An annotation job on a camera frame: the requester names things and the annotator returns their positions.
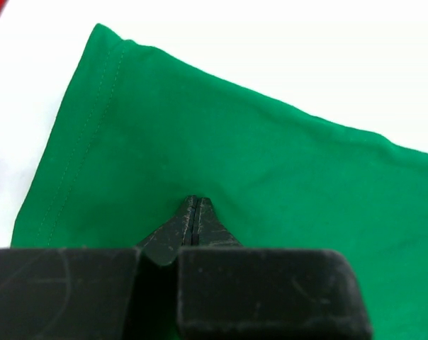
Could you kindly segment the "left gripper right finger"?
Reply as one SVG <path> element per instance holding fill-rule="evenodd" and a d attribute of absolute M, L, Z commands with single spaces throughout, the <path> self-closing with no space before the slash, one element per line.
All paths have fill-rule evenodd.
<path fill-rule="evenodd" d="M 371 339 L 347 259 L 329 249 L 242 246 L 196 198 L 177 256 L 182 339 Z"/>

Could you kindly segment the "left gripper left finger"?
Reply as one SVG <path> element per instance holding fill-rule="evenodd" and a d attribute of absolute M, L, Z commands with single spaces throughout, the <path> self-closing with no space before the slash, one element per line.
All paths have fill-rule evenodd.
<path fill-rule="evenodd" d="M 135 246 L 0 249 L 0 339 L 160 339 L 196 198 Z"/>

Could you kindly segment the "green t shirt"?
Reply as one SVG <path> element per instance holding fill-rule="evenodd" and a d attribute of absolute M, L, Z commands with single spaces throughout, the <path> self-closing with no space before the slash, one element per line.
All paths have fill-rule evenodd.
<path fill-rule="evenodd" d="M 376 339 L 428 339 L 428 154 L 202 72 L 95 25 L 13 247 L 129 247 L 189 195 L 241 243 L 328 248 Z"/>

